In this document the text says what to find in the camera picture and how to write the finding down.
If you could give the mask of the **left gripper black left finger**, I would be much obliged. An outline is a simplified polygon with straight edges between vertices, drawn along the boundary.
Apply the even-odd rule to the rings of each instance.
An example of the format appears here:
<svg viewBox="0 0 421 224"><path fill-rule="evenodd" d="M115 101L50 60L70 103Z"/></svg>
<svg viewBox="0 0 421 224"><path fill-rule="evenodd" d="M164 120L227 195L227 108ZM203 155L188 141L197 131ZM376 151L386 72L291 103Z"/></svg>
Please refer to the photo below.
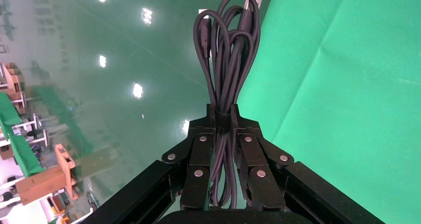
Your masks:
<svg viewBox="0 0 421 224"><path fill-rule="evenodd" d="M85 220L84 224L182 224L178 212L167 214L181 193L181 211L209 208L214 107L189 123L188 136L155 160Z"/></svg>

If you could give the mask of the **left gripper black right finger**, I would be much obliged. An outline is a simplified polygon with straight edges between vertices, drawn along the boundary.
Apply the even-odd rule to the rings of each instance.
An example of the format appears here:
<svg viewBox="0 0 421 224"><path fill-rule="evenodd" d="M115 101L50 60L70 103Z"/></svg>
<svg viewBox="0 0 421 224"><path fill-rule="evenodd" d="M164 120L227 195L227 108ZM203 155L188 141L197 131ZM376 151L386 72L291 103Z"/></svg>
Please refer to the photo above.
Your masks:
<svg viewBox="0 0 421 224"><path fill-rule="evenodd" d="M267 141L258 122L231 106L239 178L261 224L378 224L380 219L293 156Z"/></svg>

